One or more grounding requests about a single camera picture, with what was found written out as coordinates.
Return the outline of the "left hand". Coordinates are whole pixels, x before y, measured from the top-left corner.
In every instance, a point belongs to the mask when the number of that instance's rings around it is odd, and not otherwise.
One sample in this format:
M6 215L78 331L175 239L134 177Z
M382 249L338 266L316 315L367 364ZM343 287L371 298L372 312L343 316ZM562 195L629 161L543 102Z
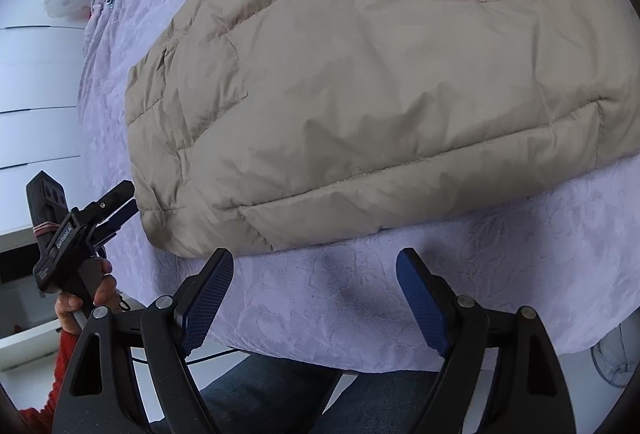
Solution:
M92 259L89 261L90 275L89 287L82 285L84 297L88 295L90 289L94 289L91 297L91 306L106 306L112 312L121 312L120 302L122 297L117 290L117 280L112 275L113 266L107 259ZM81 324L76 319L76 314L82 311L84 300L78 295L62 291L56 298L54 311L60 326L64 332L72 336L79 336L82 331Z

